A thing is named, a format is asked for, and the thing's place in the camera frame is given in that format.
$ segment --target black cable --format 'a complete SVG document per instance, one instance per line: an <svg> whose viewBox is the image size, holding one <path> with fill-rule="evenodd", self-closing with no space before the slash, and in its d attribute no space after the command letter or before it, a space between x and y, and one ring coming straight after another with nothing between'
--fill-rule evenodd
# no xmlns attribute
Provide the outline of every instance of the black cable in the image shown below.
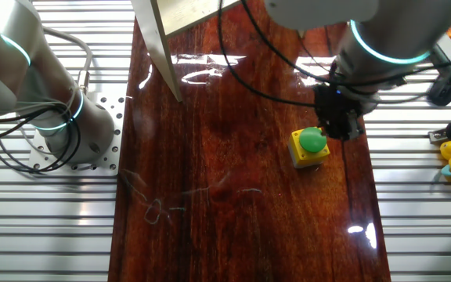
<svg viewBox="0 0 451 282"><path fill-rule="evenodd" d="M32 121L33 119L35 119L36 117L38 117L39 115L36 115L34 117L28 117L26 118L24 121L20 122L18 125L12 127L11 129L8 129L7 131L3 132L0 134L0 138L7 136L8 134L16 131L18 128L21 128L22 126L24 126L25 124L29 123L30 121Z"/></svg>
<svg viewBox="0 0 451 282"><path fill-rule="evenodd" d="M270 95L265 94L264 92L262 92L260 90L257 90L255 88L253 88L248 83L246 83L243 79L240 78L238 73L233 69L233 66L231 66L231 63L229 62L229 59L227 58L226 47L224 46L224 40L223 40L223 37L222 37L222 1L223 0L219 0L219 1L220 1L220 3L219 3L219 7L218 7L218 21L217 21L218 43L220 44L220 49L222 51L222 54L224 55L225 62L227 63L227 67L229 68L229 71L231 72L233 77L242 86L246 87L248 90L252 91L254 94L256 94L256 95L258 95L258 96L260 96L262 98L270 99L270 100L272 100L274 102L285 103L285 104L295 105L295 106L321 107L321 106L316 106L315 104L311 104L311 103L297 102L297 101L281 99L281 98L278 98L278 97L270 96Z"/></svg>
<svg viewBox="0 0 451 282"><path fill-rule="evenodd" d="M330 56L334 56L334 53L332 52L332 42L330 41L330 36L328 36L328 27L327 26L325 26L325 35L327 36L328 54Z"/></svg>
<svg viewBox="0 0 451 282"><path fill-rule="evenodd" d="M42 169L36 169L36 168L32 168L26 164L23 164L22 162L18 161L10 152L8 152L8 150L5 148L4 144L2 143L2 141L0 140L0 147L2 148L2 151L7 154L13 161L15 161L17 164L21 165L22 168L16 167L14 165L11 165L9 162L7 162L4 157L2 157L2 155L0 154L0 160L9 168L14 169L18 172L28 172L28 173L37 173L40 174L42 172L52 172L55 171L61 167L63 167L65 164L67 164L72 157L77 153L79 146L81 145L81 131L79 129L79 126L77 124L77 122L75 120L71 121L70 123L68 123L69 125L74 125L74 127L76 128L77 134L78 134L78 141L76 143L76 147L74 148L73 152L71 153L71 155L65 160L63 161L62 164L58 164L60 161L63 160L63 158L65 157L65 155L67 154L67 151L70 148L70 145L72 144L72 132L70 131L69 127L67 126L67 144L66 144L66 149L64 149L64 151L62 152L62 154L53 162L51 163L49 166L47 166L46 168L42 168Z"/></svg>
<svg viewBox="0 0 451 282"><path fill-rule="evenodd" d="M47 112L49 110L54 110L54 109L57 109L57 108L60 108L60 105L54 105L54 106L46 107L46 108L43 108L43 109L40 109L40 110L36 110L36 111L34 111L32 113L29 113L29 114L22 114L22 115L20 115L18 117L0 118L0 123L1 122L19 121L19 120L21 120L23 118L32 117L32 116L34 116L37 113L44 114L45 112Z"/></svg>
<svg viewBox="0 0 451 282"><path fill-rule="evenodd" d="M334 84L334 85L341 85L341 86L367 86L367 85L376 85L376 84L380 84L383 82L388 82L388 81L392 81L392 80L396 80L399 78L403 78L406 75L411 75L411 74L417 74L420 73L422 71L428 71L428 70L434 70L434 69L438 69L438 68L443 68L443 67L449 67L451 66L451 62L448 63L440 63L437 65L433 65L431 67L422 67L419 68L417 70L412 70L412 71L408 71L408 72L404 72L402 74L396 74L396 75L392 75L391 77L388 78L380 78L380 79L376 79L376 80L371 80L371 81L365 81L365 82L343 82L343 81L336 81L336 80L331 80L331 79L327 79L324 77L320 77L318 75L314 75L311 74L310 72L300 68L299 66L295 65L294 63L292 63L288 58L285 57L284 54L282 54L276 47L274 47L274 45L272 45L272 43L267 39L267 37L264 35L264 33L261 31L260 27L257 25L257 22L255 21L253 15L251 14L250 9L248 8L247 5L247 0L241 0L241 3L243 5L243 8L245 10L245 12L247 12L248 18L250 19L251 23L254 26L254 29L257 31L259 37L261 38L261 40L279 57L281 58L283 61L285 61L285 63L287 63L288 65L290 65L291 67L297 69L298 71L302 72L303 74L316 79L317 81L321 81L321 82L326 82L326 83L330 83L330 84ZM222 9L222 0L220 0L220 7L219 7L219 12Z"/></svg>
<svg viewBox="0 0 451 282"><path fill-rule="evenodd" d="M316 63L316 65L318 65L319 67L321 67L322 69L324 69L325 71L330 72L329 69L325 68L321 63L319 63L318 61L316 61L316 59L314 59L314 56L309 52L309 50L305 47L304 45L304 41L302 40L302 37L300 37L297 33L297 37L298 37L298 41L300 42L302 48L304 49L304 51L307 53L307 55L309 57L311 57L311 59L314 61L314 63Z"/></svg>

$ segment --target glossy wooden surface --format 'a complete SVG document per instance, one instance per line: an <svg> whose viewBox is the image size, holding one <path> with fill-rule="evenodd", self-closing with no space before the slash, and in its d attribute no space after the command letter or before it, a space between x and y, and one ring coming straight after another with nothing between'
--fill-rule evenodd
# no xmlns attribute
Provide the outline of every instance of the glossy wooden surface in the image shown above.
<svg viewBox="0 0 451 282"><path fill-rule="evenodd" d="M281 52L307 57L295 31L262 2L249 5ZM328 28L333 52L344 28ZM306 77L260 42L241 6L225 13L224 34L247 82L312 101ZM313 109L237 83L219 56L216 17L169 44L182 103L135 29L109 280L389 281L366 137L329 140L324 164L297 170L288 137L317 124ZM305 44L328 55L323 28Z"/></svg>

